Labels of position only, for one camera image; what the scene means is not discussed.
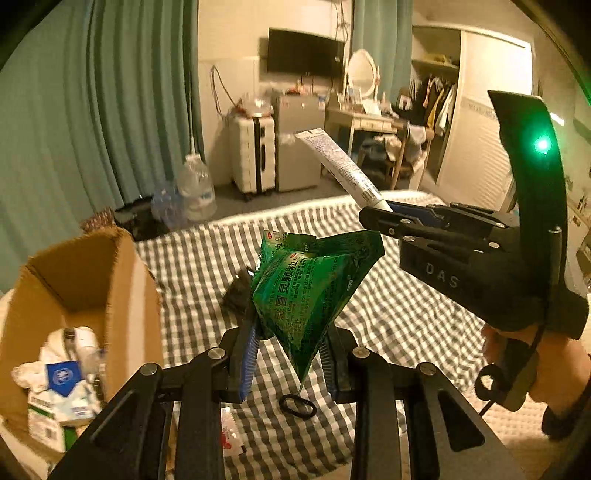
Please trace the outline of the person's right hand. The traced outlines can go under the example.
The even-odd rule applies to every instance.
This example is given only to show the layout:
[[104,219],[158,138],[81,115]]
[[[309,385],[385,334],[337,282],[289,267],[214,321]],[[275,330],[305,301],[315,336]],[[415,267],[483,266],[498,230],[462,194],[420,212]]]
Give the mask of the person's right hand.
[[[538,332],[537,325],[505,332],[485,324],[483,354],[489,363],[497,361],[503,338],[516,339],[531,346]],[[536,349],[539,360],[536,380],[530,397],[546,404],[559,418],[566,417],[583,395],[590,380],[590,356],[579,340],[561,333],[544,332]]]

